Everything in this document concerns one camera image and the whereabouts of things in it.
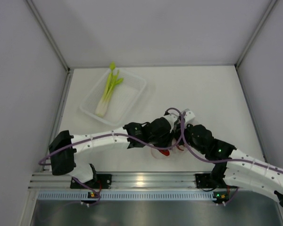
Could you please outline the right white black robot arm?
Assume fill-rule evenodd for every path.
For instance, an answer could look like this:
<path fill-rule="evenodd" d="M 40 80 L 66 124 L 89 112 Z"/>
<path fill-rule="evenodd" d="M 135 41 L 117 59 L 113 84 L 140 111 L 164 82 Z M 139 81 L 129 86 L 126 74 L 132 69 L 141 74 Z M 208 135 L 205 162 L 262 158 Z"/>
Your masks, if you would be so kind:
<path fill-rule="evenodd" d="M 181 125 L 190 153 L 214 164 L 211 177 L 228 186 L 241 187 L 273 199 L 283 207 L 283 169 L 260 161 L 232 144 L 213 137 L 203 125 Z"/>

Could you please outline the clear zip top bag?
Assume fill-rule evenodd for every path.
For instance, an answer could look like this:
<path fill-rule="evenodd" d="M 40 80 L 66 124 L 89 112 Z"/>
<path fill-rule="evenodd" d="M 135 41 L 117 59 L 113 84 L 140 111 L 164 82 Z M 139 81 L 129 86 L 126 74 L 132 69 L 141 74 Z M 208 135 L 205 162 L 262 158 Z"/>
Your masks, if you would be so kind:
<path fill-rule="evenodd" d="M 179 158 L 187 151 L 185 145 L 176 145 L 168 150 L 150 149 L 153 158 L 158 160 L 172 160 Z"/>

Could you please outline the red fake lobster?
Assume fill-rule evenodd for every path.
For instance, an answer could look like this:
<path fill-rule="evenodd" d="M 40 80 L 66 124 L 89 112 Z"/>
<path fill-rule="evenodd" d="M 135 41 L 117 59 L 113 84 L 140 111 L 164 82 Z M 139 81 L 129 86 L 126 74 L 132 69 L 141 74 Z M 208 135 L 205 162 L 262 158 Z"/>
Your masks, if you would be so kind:
<path fill-rule="evenodd" d="M 175 155 L 179 155 L 184 153 L 185 150 L 185 145 L 176 145 L 175 147 L 173 147 L 172 149 L 168 149 L 168 150 L 159 150 L 159 152 L 166 156 L 166 157 L 170 157 L 170 156 L 175 156 Z"/>

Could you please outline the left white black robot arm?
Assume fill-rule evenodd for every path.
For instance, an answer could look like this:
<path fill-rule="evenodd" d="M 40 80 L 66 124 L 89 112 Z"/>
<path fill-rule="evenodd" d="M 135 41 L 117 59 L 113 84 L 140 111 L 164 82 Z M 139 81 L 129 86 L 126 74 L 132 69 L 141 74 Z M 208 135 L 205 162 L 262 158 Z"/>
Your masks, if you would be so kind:
<path fill-rule="evenodd" d="M 97 181 L 92 153 L 143 148 L 146 144 L 170 147 L 177 120 L 176 116 L 167 115 L 152 122 L 131 122 L 97 134 L 73 135 L 64 130 L 49 145 L 51 172 L 54 176 L 70 175 L 82 183 Z"/>

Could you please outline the fake green leek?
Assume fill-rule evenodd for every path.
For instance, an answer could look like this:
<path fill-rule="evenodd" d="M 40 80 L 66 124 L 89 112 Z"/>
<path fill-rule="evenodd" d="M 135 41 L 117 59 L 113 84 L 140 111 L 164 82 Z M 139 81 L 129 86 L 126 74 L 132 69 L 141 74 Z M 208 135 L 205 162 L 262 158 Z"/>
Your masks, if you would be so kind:
<path fill-rule="evenodd" d="M 95 114 L 101 118 L 105 116 L 108 110 L 108 105 L 110 103 L 115 87 L 121 84 L 124 80 L 124 78 L 119 78 L 119 73 L 120 73 L 119 70 L 117 71 L 116 74 L 114 74 L 115 68 L 116 68 L 115 62 L 111 62 L 109 65 L 110 72 L 108 74 L 105 89 L 95 110 Z"/>

